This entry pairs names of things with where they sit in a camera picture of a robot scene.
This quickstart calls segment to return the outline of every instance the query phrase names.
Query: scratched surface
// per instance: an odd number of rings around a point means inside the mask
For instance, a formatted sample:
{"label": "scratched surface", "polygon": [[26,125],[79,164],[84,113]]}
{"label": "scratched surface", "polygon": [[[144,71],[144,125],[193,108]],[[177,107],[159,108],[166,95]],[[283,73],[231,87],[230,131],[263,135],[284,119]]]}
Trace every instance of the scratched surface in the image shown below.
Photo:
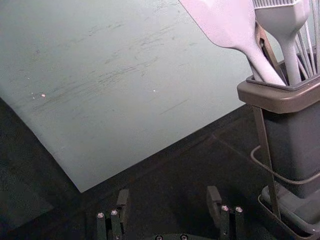
{"label": "scratched surface", "polygon": [[0,97],[81,192],[242,105],[251,74],[177,0],[3,0],[0,53]]}

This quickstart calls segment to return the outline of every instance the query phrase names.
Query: screw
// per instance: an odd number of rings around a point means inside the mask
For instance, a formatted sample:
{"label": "screw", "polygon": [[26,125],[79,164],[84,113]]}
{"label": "screw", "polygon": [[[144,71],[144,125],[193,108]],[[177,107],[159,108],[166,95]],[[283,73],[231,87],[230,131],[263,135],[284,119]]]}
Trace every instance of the screw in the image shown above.
{"label": "screw", "polygon": [[99,212],[97,215],[98,219],[102,219],[105,215],[103,212]]}
{"label": "screw", "polygon": [[181,240],[188,240],[188,236],[187,235],[181,235],[180,239]]}
{"label": "screw", "polygon": [[242,213],[244,210],[241,208],[241,207],[239,207],[239,206],[237,206],[236,208],[235,208],[235,210],[238,212],[238,213]]}
{"label": "screw", "polygon": [[226,212],[229,211],[229,208],[226,205],[222,205],[221,209]]}
{"label": "screw", "polygon": [[112,215],[112,216],[115,216],[115,215],[117,215],[117,214],[118,214],[118,211],[117,211],[117,210],[112,210],[112,211],[111,211],[111,215]]}

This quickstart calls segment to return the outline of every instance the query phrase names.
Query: gray utensil holder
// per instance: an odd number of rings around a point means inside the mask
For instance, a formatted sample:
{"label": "gray utensil holder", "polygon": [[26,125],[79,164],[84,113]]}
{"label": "gray utensil holder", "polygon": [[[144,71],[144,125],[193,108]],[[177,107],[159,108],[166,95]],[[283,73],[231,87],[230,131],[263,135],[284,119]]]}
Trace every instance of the gray utensil holder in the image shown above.
{"label": "gray utensil holder", "polygon": [[302,199],[320,189],[320,177],[299,183],[320,172],[320,75],[295,86],[250,77],[237,91],[241,101],[262,109],[271,171],[289,181],[275,180]]}

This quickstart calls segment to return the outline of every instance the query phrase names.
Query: utensil handle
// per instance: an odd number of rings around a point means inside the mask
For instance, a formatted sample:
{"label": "utensil handle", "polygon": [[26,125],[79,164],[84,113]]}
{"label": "utensil handle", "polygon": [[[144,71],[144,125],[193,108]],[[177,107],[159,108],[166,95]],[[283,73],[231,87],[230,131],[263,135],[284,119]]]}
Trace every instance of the utensil handle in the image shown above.
{"label": "utensil handle", "polygon": [[250,47],[243,50],[243,53],[246,54],[247,58],[259,73],[263,81],[275,85],[286,86],[284,81],[281,80],[274,68],[270,65],[256,42],[248,44],[248,46]]}
{"label": "utensil handle", "polygon": [[291,86],[301,83],[295,39],[286,42],[279,42],[284,57],[285,68]]}

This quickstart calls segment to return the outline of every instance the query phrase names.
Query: silicone spatula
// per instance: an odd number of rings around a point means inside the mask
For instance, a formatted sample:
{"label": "silicone spatula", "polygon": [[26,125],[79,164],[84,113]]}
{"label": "silicone spatula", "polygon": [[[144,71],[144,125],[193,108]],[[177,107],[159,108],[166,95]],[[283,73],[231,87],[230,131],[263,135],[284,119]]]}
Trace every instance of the silicone spatula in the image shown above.
{"label": "silicone spatula", "polygon": [[244,53],[265,82],[286,85],[256,43],[252,0],[179,1],[212,43]]}

